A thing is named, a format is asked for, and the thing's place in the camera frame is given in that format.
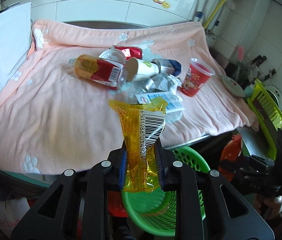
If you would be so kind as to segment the person right hand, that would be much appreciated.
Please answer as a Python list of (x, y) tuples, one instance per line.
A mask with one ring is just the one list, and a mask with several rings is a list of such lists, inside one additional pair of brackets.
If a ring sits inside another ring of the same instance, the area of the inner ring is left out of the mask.
[(264, 204), (267, 206), (264, 215), (266, 220), (282, 218), (282, 196), (265, 198)]

